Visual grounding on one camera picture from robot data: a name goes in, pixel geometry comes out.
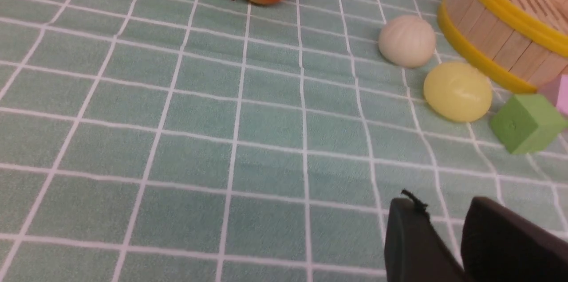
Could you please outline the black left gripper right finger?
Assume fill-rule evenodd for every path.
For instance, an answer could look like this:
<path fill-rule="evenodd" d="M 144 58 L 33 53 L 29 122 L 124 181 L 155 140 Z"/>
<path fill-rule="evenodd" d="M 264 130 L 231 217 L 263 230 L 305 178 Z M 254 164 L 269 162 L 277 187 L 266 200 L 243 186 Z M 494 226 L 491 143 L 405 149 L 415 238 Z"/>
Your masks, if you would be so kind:
<path fill-rule="evenodd" d="M 476 196 L 461 238 L 465 272 L 477 282 L 565 282 L 566 241 L 488 197 Z"/>

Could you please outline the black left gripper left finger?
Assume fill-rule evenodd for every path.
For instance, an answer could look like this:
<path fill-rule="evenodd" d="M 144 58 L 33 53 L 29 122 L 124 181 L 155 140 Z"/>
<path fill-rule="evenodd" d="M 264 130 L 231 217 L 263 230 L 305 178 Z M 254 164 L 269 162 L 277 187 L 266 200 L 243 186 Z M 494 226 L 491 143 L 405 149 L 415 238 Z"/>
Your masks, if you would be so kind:
<path fill-rule="evenodd" d="M 465 273 L 436 232 L 428 205 L 408 190 L 390 202 L 385 266 L 388 282 L 463 282 Z"/>

